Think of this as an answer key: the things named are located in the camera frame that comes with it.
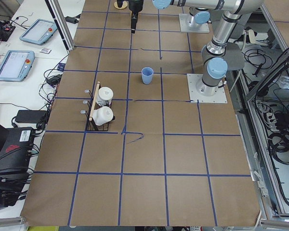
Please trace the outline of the black power adapter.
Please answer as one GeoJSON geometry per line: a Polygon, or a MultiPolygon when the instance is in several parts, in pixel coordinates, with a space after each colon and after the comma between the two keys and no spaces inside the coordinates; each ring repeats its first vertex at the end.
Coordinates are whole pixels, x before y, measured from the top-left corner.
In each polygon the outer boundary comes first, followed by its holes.
{"type": "Polygon", "coordinates": [[[45,119],[45,110],[19,110],[15,122],[17,123],[38,123],[45,119]]]}

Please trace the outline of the teach pendant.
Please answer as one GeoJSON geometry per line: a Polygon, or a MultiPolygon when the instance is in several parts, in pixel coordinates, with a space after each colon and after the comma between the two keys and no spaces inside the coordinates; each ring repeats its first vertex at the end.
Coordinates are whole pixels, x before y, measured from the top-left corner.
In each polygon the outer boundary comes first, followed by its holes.
{"type": "Polygon", "coordinates": [[[57,31],[55,22],[37,19],[21,36],[20,40],[41,45],[57,31]]]}
{"type": "Polygon", "coordinates": [[[23,81],[34,62],[33,51],[9,50],[0,65],[0,81],[23,81]]]}

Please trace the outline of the wooden cup tree stand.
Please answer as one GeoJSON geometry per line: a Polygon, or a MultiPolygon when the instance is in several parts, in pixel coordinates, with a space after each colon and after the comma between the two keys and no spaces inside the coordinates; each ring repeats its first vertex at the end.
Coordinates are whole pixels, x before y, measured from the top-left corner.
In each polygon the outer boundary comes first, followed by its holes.
{"type": "Polygon", "coordinates": [[[114,7],[118,10],[124,10],[128,7],[128,2],[125,0],[115,0],[114,7]]]}

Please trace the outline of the white mug upper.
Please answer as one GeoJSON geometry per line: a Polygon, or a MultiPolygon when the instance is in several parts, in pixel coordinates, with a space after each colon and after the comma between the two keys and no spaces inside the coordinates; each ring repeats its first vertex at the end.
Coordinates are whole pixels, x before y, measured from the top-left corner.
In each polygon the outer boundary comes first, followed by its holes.
{"type": "Polygon", "coordinates": [[[100,105],[100,106],[109,106],[112,102],[113,99],[113,91],[111,88],[109,87],[101,87],[98,90],[98,95],[97,95],[97,99],[96,102],[100,105]]]}

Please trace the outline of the teach pendant far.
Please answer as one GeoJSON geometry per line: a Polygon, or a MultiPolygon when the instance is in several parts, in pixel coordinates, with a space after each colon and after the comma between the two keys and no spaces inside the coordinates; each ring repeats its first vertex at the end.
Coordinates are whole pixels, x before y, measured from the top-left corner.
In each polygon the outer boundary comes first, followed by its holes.
{"type": "Polygon", "coordinates": [[[20,40],[41,45],[57,31],[55,22],[37,19],[21,36],[20,40]]]}

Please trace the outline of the black computer box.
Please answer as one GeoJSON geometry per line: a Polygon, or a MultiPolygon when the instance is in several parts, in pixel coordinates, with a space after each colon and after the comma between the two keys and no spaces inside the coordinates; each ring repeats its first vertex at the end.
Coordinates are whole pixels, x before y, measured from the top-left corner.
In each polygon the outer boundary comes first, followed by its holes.
{"type": "Polygon", "coordinates": [[[0,175],[26,173],[36,130],[32,127],[23,127],[8,128],[7,131],[7,139],[0,151],[0,175]]]}

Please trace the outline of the light blue plastic cup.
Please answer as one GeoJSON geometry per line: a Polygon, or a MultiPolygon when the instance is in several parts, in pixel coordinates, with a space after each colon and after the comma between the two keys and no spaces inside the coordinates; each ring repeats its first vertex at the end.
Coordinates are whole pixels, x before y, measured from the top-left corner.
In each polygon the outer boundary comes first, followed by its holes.
{"type": "Polygon", "coordinates": [[[144,67],[141,71],[142,81],[148,85],[152,82],[154,70],[151,67],[144,67]]]}

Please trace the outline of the white mug lower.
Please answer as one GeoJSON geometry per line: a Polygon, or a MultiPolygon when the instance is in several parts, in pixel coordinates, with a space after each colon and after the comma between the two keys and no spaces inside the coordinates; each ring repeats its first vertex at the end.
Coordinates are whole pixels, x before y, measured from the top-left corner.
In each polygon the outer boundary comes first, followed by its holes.
{"type": "Polygon", "coordinates": [[[94,110],[93,120],[97,126],[101,126],[108,123],[114,119],[113,111],[108,106],[103,106],[99,109],[94,110]]]}

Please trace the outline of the grey office chair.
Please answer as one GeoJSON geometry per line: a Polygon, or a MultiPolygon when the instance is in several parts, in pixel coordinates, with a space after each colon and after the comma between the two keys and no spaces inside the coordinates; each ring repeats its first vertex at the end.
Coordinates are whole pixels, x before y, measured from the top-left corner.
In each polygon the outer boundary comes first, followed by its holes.
{"type": "Polygon", "coordinates": [[[235,43],[227,43],[227,46],[225,48],[224,60],[227,62],[228,71],[240,70],[243,69],[245,66],[244,56],[239,46],[235,43]]]}

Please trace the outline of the white mug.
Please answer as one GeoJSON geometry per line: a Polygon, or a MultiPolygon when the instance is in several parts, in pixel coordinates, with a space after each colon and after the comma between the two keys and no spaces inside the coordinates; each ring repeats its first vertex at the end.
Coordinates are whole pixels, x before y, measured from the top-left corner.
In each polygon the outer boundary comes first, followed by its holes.
{"type": "Polygon", "coordinates": [[[94,110],[93,120],[97,126],[101,126],[108,123],[114,119],[113,111],[108,106],[103,106],[99,109],[94,110]]]}
{"type": "Polygon", "coordinates": [[[97,95],[97,99],[96,102],[100,105],[100,106],[109,106],[112,102],[113,99],[113,91],[111,88],[109,87],[101,87],[98,90],[98,95],[97,95]]]}

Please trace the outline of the small printed label card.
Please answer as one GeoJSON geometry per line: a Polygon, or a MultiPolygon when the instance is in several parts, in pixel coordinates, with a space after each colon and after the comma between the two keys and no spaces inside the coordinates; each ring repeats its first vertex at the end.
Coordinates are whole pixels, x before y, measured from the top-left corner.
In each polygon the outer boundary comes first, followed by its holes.
{"type": "Polygon", "coordinates": [[[47,49],[47,48],[42,48],[40,50],[41,53],[46,53],[46,54],[49,54],[52,50],[51,49],[47,49]]]}

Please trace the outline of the small black power brick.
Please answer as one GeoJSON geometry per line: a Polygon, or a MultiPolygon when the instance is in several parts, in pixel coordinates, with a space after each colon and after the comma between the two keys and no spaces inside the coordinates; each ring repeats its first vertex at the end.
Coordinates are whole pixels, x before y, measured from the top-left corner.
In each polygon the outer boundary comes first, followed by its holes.
{"type": "Polygon", "coordinates": [[[77,18],[70,17],[70,16],[66,16],[65,20],[66,20],[66,22],[72,23],[72,24],[77,24],[79,22],[79,20],[77,18]]]}

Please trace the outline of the teach pendant near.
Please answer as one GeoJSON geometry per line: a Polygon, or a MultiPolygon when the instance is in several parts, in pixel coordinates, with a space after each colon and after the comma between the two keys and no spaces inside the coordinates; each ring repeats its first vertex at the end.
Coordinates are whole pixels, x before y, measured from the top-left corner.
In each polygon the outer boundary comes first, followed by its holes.
{"type": "Polygon", "coordinates": [[[0,65],[0,81],[23,81],[34,62],[33,51],[9,50],[0,65]]]}

